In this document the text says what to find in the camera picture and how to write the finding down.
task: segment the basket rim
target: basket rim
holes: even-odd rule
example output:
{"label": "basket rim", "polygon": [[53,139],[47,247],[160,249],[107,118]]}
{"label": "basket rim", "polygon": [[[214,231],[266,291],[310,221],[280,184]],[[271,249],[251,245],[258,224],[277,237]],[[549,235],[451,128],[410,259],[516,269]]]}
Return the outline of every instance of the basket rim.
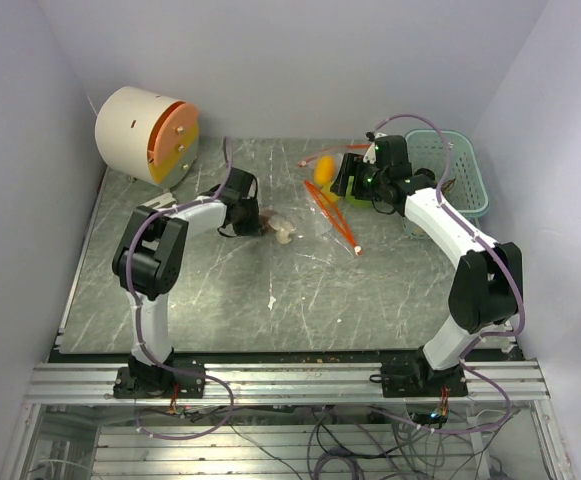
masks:
{"label": "basket rim", "polygon": [[[484,201],[484,204],[481,208],[474,209],[474,210],[458,210],[458,211],[463,216],[465,216],[467,218],[481,217],[481,216],[485,215],[486,212],[488,211],[488,209],[490,208],[490,196],[488,195],[488,192],[486,190],[485,183],[483,183],[483,177],[481,176],[481,169],[479,168],[479,164],[477,163],[477,156],[474,153],[474,147],[472,145],[472,142],[463,133],[457,132],[455,130],[443,130],[442,129],[441,131],[443,133],[450,133],[450,134],[457,135],[457,136],[461,137],[463,140],[466,141],[468,148],[470,148],[470,153],[472,154],[472,161],[473,161],[474,166],[475,166],[475,171],[477,172],[477,178],[479,179],[481,189],[483,190],[483,196],[484,196],[485,201]],[[412,136],[416,133],[434,133],[434,134],[437,134],[436,131],[429,129],[429,128],[416,128],[416,129],[411,130],[408,133],[406,133],[406,136],[405,136],[406,142],[408,141],[408,138],[410,136]]]}

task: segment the gray wall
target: gray wall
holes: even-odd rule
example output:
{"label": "gray wall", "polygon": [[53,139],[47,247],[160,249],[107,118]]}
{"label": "gray wall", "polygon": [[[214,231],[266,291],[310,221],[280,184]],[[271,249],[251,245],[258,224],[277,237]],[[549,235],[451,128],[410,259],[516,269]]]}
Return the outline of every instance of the gray wall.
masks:
{"label": "gray wall", "polygon": [[38,5],[0,0],[0,466],[95,197],[94,119]]}
{"label": "gray wall", "polygon": [[524,253],[528,326],[581,478],[581,0],[549,3],[473,136],[485,226]]}
{"label": "gray wall", "polygon": [[471,132],[546,0],[40,4],[97,107],[130,84],[204,135],[358,138],[409,110]]}

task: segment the plastic laundry basket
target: plastic laundry basket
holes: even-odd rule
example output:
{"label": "plastic laundry basket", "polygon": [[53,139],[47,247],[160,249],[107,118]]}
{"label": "plastic laundry basket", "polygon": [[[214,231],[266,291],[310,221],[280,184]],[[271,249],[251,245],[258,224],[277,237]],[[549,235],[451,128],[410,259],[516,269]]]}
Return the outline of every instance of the plastic laundry basket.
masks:
{"label": "plastic laundry basket", "polygon": [[[470,140],[457,132],[444,130],[452,150],[452,172],[448,180],[456,179],[447,199],[467,219],[476,221],[488,210],[488,194],[474,156]],[[446,167],[446,154],[439,135],[434,130],[413,130],[406,135],[412,172],[427,168],[438,181]],[[404,218],[404,231],[413,237],[426,236],[423,229]]]}

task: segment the yellow panel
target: yellow panel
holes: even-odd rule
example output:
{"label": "yellow panel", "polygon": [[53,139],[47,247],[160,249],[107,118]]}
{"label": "yellow panel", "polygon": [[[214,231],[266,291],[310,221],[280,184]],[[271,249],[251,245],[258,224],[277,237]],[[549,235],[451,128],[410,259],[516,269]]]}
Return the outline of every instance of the yellow panel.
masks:
{"label": "yellow panel", "polygon": [[148,164],[150,167],[150,174],[157,185],[163,182],[170,171],[177,165],[181,156],[186,154],[190,145],[192,145],[198,137],[199,123],[194,122],[194,125],[186,129],[181,135],[181,145],[184,146],[183,152],[178,151],[175,145],[158,166],[155,166],[153,163]]}

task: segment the gray marble tabletop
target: gray marble tabletop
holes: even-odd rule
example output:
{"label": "gray marble tabletop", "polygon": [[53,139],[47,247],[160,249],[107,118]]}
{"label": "gray marble tabletop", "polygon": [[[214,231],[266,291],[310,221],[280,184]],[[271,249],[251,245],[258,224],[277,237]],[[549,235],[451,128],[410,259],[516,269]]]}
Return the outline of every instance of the gray marble tabletop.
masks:
{"label": "gray marble tabletop", "polygon": [[[453,269],[428,239],[403,233],[398,215],[341,204],[364,254],[334,234],[317,234],[298,168],[309,153],[342,141],[236,140],[235,166],[257,175],[262,209],[295,223],[290,244],[273,235],[223,238],[206,232],[186,244],[170,293],[169,328],[177,351],[291,351],[415,348],[448,315]],[[219,183],[220,139],[202,139],[178,201]],[[96,212],[62,340],[63,353],[128,352],[130,309],[112,256],[132,210],[162,193],[111,171]]]}

